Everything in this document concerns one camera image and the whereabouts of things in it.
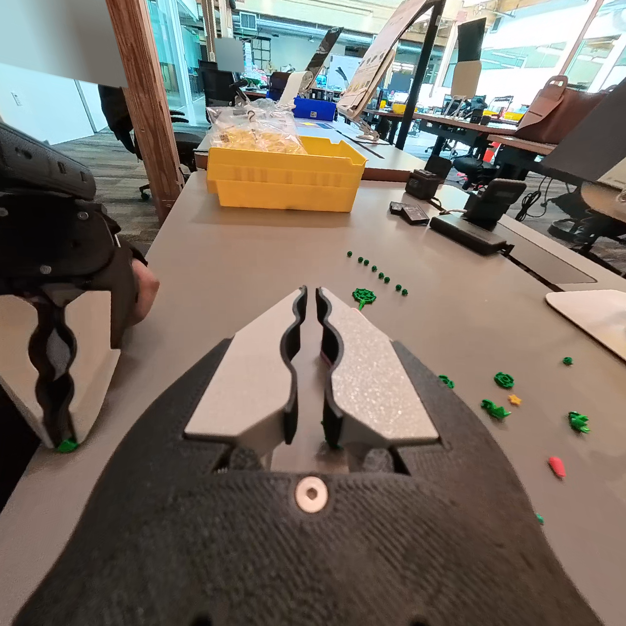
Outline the yellow plastic bin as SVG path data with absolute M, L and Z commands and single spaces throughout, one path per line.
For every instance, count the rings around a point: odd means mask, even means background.
M 301 142 L 305 154 L 209 148 L 208 192 L 225 208 L 350 213 L 367 158 L 343 141 Z

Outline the brown bag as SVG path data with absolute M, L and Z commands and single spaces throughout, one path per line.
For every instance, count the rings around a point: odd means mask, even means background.
M 558 145 L 616 87 L 589 93 L 569 88 L 567 76 L 552 76 L 524 113 L 514 136 Z

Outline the person's left hand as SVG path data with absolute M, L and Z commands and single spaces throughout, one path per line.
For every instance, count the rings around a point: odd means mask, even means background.
M 129 322 L 131 326 L 134 326 L 144 320 L 151 311 L 160 288 L 160 281 L 140 260 L 133 259 L 131 266 L 137 281 L 137 299 Z

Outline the black board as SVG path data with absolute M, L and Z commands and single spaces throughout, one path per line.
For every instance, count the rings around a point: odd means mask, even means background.
M 625 80 L 606 95 L 542 164 L 585 182 L 625 189 Z

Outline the black card pack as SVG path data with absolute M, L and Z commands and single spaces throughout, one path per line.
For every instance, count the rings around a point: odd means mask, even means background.
M 430 222 L 428 214 L 419 206 L 391 201 L 389 203 L 389 212 L 412 226 L 428 226 Z

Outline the blue plastic bin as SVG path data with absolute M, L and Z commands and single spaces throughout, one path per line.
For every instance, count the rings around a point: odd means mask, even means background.
M 334 121 L 337 106 L 333 101 L 296 97 L 293 100 L 295 118 L 315 121 Z

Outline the clear plastic bag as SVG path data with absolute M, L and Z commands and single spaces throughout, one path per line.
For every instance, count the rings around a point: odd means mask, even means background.
M 284 154 L 307 153 L 289 106 L 271 99 L 207 108 L 208 147 Z

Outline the wooden post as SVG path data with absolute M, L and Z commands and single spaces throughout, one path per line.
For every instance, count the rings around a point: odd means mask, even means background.
M 106 6 L 128 82 L 123 92 L 162 225 L 184 178 L 149 11 L 145 1 L 106 1 Z

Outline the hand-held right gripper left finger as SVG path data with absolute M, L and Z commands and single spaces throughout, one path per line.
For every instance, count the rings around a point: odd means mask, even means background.
M 293 442 L 299 397 L 293 358 L 301 350 L 308 291 L 301 286 L 226 341 L 214 373 L 184 428 L 184 439 L 255 453 L 272 468 Z

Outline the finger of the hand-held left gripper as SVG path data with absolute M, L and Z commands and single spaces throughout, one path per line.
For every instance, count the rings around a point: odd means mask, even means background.
M 54 322 L 52 302 L 43 293 L 1 296 L 1 387 L 51 450 L 58 444 L 51 423 L 56 367 L 48 349 Z
M 59 410 L 62 441 L 84 441 L 98 420 L 120 349 L 112 347 L 112 294 L 86 291 L 63 308 L 69 390 Z

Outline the cardboard sign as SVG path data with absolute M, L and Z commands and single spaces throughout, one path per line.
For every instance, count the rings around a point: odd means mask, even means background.
M 436 11 L 442 9 L 442 6 L 442 1 L 403 1 L 398 5 L 374 38 L 340 97 L 337 103 L 339 114 L 361 128 L 367 127 L 361 121 L 361 115 L 395 58 L 396 44 L 415 20 L 428 10 L 432 9 L 431 17 L 438 20 Z

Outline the black upright device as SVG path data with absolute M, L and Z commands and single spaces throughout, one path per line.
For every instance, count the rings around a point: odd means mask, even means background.
M 527 185 L 520 180 L 495 178 L 482 190 L 468 193 L 463 219 L 492 231 L 500 218 L 516 203 Z

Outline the row of green round studs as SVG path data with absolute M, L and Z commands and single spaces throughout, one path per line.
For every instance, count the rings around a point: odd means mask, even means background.
M 374 284 L 381 286 L 387 285 L 390 291 L 397 293 L 403 298 L 407 298 L 410 294 L 410 286 L 395 270 L 389 270 L 386 266 L 380 267 L 374 263 L 368 256 L 359 255 L 353 250 L 348 249 L 345 252 L 346 263 L 352 268 L 351 272 L 359 277 L 357 287 L 365 287 L 371 289 Z

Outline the small black box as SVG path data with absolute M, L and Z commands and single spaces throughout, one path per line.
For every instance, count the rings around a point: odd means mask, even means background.
M 444 183 L 444 178 L 420 169 L 410 173 L 405 185 L 405 193 L 419 200 L 432 200 L 436 196 L 438 188 Z

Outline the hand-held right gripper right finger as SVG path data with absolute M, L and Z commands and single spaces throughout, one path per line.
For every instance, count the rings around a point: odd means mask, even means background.
M 317 299 L 341 300 L 326 287 Z M 344 345 L 324 382 L 325 443 L 345 452 L 350 471 L 407 472 L 400 449 L 437 444 L 440 435 L 395 343 L 365 318 L 337 324 Z

